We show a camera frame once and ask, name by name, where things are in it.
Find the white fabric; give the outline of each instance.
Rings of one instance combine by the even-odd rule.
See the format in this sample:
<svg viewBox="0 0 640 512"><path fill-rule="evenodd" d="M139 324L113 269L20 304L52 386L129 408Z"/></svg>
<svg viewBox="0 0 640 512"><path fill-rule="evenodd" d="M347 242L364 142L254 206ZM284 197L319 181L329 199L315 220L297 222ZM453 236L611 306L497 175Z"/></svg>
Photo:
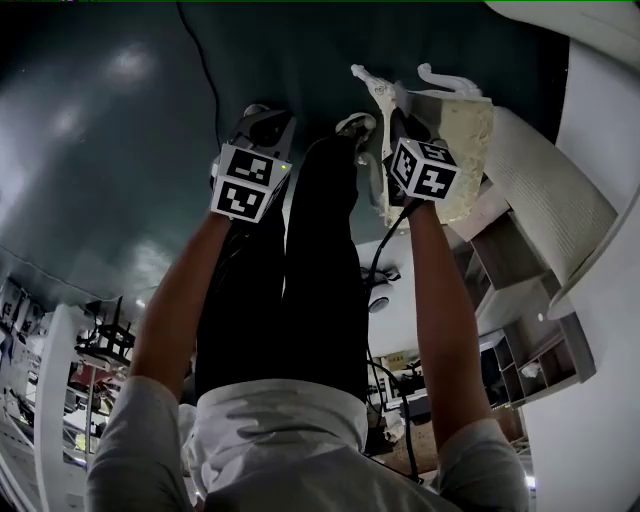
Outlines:
<svg viewBox="0 0 640 512"><path fill-rule="evenodd" d="M265 466L362 451L366 439L366 407L353 395L297 380L243 382L198 400L189 470L206 496Z"/></svg>
<svg viewBox="0 0 640 512"><path fill-rule="evenodd" d="M561 284L616 218L615 210L571 160L505 108L494 109L484 172Z"/></svg>
<svg viewBox="0 0 640 512"><path fill-rule="evenodd" d="M548 28L640 71L640 9L634 2L487 2L507 18Z"/></svg>
<svg viewBox="0 0 640 512"><path fill-rule="evenodd" d="M358 453L364 405L342 391L300 381L244 382L203 396L198 409L193 435L206 469L195 472L214 489L201 493L206 511L527 509L522 466L495 420L467 425L445 443L438 496ZM178 430L171 392L129 378L88 475L85 510L192 511Z"/></svg>

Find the box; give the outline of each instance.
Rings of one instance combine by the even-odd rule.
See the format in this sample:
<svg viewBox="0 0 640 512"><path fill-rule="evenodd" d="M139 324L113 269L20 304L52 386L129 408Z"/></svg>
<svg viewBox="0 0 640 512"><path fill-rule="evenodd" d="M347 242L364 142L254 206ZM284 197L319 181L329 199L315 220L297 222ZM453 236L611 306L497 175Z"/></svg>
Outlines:
<svg viewBox="0 0 640 512"><path fill-rule="evenodd" d="M460 169L448 149L402 137L391 175L408 196L439 202L447 199Z"/></svg>
<svg viewBox="0 0 640 512"><path fill-rule="evenodd" d="M290 170L289 162L224 144L213 184L211 211L259 222Z"/></svg>

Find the wall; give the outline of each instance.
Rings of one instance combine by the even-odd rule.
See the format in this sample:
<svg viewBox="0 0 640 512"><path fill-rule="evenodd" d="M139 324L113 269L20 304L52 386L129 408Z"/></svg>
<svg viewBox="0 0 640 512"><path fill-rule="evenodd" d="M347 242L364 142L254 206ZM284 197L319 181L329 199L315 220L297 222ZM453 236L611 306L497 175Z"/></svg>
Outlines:
<svg viewBox="0 0 640 512"><path fill-rule="evenodd" d="M572 44L558 147L618 211L640 181L640 80ZM626 511L640 493L640 210L571 294L597 373L533 404L538 510Z"/></svg>

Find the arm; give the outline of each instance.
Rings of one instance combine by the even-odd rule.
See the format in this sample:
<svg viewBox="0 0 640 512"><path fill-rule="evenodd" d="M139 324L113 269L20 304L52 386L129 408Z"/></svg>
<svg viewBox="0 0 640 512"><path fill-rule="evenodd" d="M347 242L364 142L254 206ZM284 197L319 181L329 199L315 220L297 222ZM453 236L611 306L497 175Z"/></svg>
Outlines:
<svg viewBox="0 0 640 512"><path fill-rule="evenodd" d="M86 510L191 510L178 402L211 276L229 231L208 213L149 303L125 382L87 478Z"/></svg>
<svg viewBox="0 0 640 512"><path fill-rule="evenodd" d="M418 347L438 450L461 428L488 418L471 301L431 202L409 217Z"/></svg>
<svg viewBox="0 0 640 512"><path fill-rule="evenodd" d="M147 307L136 338L131 375L148 377L180 399L198 321L231 221L209 212Z"/></svg>

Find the floor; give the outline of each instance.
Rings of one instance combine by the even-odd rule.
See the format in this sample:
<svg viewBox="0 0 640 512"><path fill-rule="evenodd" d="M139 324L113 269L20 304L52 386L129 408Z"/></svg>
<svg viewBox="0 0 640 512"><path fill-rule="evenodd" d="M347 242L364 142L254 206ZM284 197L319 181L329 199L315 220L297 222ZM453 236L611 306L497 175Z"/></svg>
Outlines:
<svg viewBox="0 0 640 512"><path fill-rule="evenodd" d="M45 305L144 299L207 208L216 108L221 134L251 102L290 108L296 164L341 117L377 112L352 63L411 87L429 62L555 140L567 39L483 4L184 7L219 105L174 4L2 6L0 278ZM384 233L366 182L356 243Z"/></svg>

